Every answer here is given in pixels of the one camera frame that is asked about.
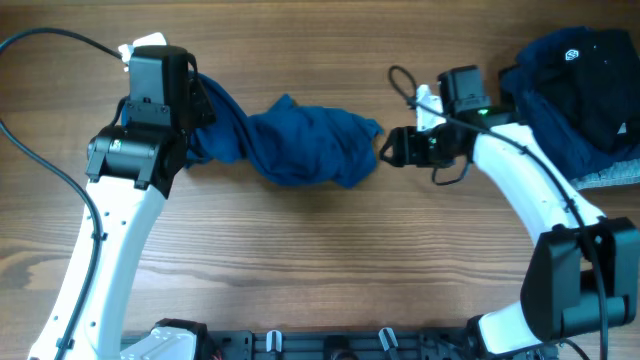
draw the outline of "wood grain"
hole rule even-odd
[[[414,121],[386,83],[391,64],[426,83],[478,64],[495,95],[496,71],[554,29],[622,27],[640,43],[634,2],[19,3],[0,2],[1,38],[46,25],[115,48],[162,31],[248,113],[289,92],[387,130]],[[40,36],[3,54],[0,79],[0,113],[12,131],[85,179],[86,144],[128,90],[122,65]],[[23,359],[55,302],[82,204],[4,138],[0,156],[0,359]],[[246,162],[180,173],[145,246],[126,330],[147,330],[163,317],[256,331],[463,325],[517,300],[532,249],[503,196],[475,170],[445,188],[428,176],[380,165],[347,191],[330,183],[277,187]],[[586,194],[610,216],[640,224],[640,187]],[[611,358],[637,357],[639,340],[638,322],[612,330]],[[595,358],[597,336],[577,341]]]

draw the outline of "white logo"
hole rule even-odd
[[[580,52],[576,49],[571,49],[569,51],[567,51],[566,54],[564,54],[564,59],[566,61],[571,61],[575,58],[577,58],[578,56],[580,56]]]

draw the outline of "robotic arm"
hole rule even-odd
[[[188,71],[189,64],[193,75]],[[74,307],[91,266],[92,222],[85,208],[64,283],[44,330],[31,348],[31,360],[216,357],[206,325],[181,320],[163,320],[148,337],[121,352],[123,318],[144,242],[169,196],[175,174],[186,163],[190,133],[215,121],[211,102],[197,77],[195,57],[186,50],[137,47],[129,61],[129,74],[130,95],[123,100],[127,126],[105,127],[88,148],[87,192],[99,209],[105,232],[94,281],[66,341],[63,334],[73,321]],[[489,106],[476,68],[443,74],[440,90],[445,113],[526,145],[552,169],[578,207],[589,235],[601,239],[597,249],[607,285],[609,326],[631,322],[637,307],[640,236],[636,228],[627,219],[605,218],[575,192],[544,156],[531,130],[516,122],[513,112]],[[391,147],[393,156],[383,155]],[[494,137],[451,123],[428,131],[394,129],[381,152],[383,160],[394,166],[434,169],[451,166],[458,156],[466,156],[493,179],[522,219],[535,246],[520,301],[469,320],[464,344],[469,358],[508,356],[596,331],[597,294],[593,272],[580,271],[582,249],[577,224],[554,183],[530,158]],[[396,351],[395,335],[383,330],[380,339],[387,356],[402,359]],[[283,351],[279,332],[269,333],[264,341],[266,352],[273,358]],[[251,346],[253,339],[247,337],[244,344]],[[247,357],[246,348],[241,354],[238,359]]]

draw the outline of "crumpled blue cloth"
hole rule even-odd
[[[296,106],[287,94],[266,113],[247,116],[220,84],[199,76],[217,121],[192,134],[188,160],[230,164],[248,158],[267,179],[289,186],[333,180],[351,188],[375,169],[372,141],[384,132],[375,120]]]
[[[566,28],[534,41],[517,55],[519,67],[504,74],[500,82],[502,89],[514,97],[518,111],[528,120],[542,151],[570,180],[598,172],[618,161],[640,158],[638,145],[621,143],[611,153],[600,151],[534,88],[535,70],[544,66],[561,44],[586,31],[591,30]]]

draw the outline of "dark blue clothing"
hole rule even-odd
[[[247,116],[220,84],[202,74],[200,78],[217,121],[191,136],[188,160],[234,163],[248,158],[279,185],[333,180],[351,188],[375,169],[372,140],[384,132],[375,120],[341,109],[296,106],[286,94],[266,113]]]
[[[562,29],[534,41],[516,57],[519,67],[501,80],[502,89],[513,95],[518,111],[529,121],[540,148],[567,179],[606,169],[614,162],[640,158],[640,146],[622,142],[610,153],[600,151],[534,88],[536,70],[551,61],[562,44],[587,31],[591,30]]]

